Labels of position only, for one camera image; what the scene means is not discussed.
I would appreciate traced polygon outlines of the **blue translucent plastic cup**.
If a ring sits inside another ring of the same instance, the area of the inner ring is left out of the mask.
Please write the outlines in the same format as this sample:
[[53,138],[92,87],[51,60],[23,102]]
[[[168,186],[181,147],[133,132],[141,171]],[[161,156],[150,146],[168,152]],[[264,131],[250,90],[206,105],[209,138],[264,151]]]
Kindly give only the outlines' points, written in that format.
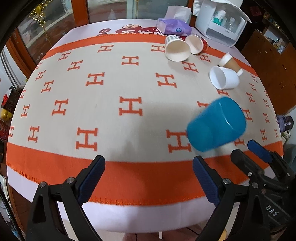
[[206,152],[241,137],[246,118],[240,106],[229,97],[209,104],[187,125],[187,137],[194,149]]

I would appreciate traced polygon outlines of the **white plastic cup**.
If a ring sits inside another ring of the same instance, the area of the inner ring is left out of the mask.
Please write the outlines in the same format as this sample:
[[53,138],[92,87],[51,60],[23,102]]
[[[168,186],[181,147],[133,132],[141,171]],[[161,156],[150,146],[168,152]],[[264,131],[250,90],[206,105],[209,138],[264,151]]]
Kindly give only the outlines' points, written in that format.
[[239,76],[234,70],[219,66],[211,68],[209,78],[213,86],[218,90],[234,89],[240,83]]

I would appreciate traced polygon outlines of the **brown paper cup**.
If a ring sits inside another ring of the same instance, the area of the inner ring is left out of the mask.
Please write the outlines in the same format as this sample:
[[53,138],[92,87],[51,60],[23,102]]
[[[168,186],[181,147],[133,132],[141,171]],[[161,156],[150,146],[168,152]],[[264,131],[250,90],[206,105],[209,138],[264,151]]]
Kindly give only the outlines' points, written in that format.
[[238,76],[243,74],[243,69],[239,66],[236,60],[230,53],[226,53],[219,61],[218,66],[232,69]]

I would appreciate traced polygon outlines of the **red paper cup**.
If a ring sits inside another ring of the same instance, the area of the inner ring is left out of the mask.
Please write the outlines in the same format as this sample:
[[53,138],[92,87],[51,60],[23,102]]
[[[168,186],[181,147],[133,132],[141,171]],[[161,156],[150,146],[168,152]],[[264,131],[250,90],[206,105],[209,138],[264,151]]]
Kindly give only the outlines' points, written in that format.
[[208,43],[205,39],[197,35],[189,35],[186,37],[185,42],[189,45],[191,54],[200,54],[208,50]]

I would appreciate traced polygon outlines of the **grey checked paper cup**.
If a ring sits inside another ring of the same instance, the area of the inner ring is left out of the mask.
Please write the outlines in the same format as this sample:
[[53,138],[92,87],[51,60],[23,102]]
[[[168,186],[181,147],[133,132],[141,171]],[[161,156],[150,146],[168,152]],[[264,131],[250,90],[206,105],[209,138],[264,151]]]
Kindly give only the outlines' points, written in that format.
[[168,35],[165,38],[166,57],[173,62],[183,62],[191,54],[189,45],[176,35]]

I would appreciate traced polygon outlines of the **dark wooden shelf cabinet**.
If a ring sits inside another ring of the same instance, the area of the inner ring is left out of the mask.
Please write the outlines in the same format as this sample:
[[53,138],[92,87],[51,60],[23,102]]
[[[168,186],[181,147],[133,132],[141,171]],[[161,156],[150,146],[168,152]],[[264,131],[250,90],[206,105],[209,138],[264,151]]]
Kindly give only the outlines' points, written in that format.
[[243,1],[249,16],[236,48],[254,68],[276,114],[295,109],[295,36],[284,32],[275,17],[284,13],[281,1]]

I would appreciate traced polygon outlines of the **white cosmetics storage box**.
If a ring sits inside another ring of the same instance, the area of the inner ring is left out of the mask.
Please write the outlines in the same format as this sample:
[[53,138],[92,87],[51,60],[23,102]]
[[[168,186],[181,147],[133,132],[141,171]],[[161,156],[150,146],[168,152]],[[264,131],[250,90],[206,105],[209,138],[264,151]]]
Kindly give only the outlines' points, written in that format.
[[202,5],[196,17],[196,29],[208,39],[228,47],[236,44],[248,21],[234,10],[221,7],[216,9],[209,4]]

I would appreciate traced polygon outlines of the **purple tissue pack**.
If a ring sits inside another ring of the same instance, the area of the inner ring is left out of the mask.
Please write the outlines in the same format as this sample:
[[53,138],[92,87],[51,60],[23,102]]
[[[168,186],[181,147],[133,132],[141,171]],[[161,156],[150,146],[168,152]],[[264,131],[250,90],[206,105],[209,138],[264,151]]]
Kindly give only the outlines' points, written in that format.
[[189,26],[191,15],[191,8],[168,6],[166,15],[163,18],[158,18],[156,28],[164,35],[187,37],[192,32],[192,28]]

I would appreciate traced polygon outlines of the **wooden glass door cabinet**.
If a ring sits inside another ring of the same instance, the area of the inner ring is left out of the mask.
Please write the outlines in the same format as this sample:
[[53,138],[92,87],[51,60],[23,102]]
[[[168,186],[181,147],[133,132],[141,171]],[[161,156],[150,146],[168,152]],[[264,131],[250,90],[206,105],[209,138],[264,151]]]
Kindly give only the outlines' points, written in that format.
[[70,30],[117,19],[162,18],[168,6],[192,8],[193,1],[41,1],[16,27],[6,47],[25,77]]

